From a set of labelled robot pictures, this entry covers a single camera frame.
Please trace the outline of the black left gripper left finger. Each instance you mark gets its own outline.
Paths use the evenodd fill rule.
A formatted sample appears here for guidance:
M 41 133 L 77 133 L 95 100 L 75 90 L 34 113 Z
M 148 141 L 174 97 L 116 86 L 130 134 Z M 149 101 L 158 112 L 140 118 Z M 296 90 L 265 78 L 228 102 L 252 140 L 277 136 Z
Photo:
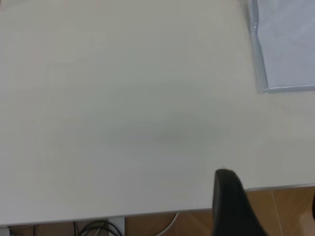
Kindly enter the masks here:
M 214 236 L 265 236 L 236 173 L 228 169 L 215 172 L 212 201 Z

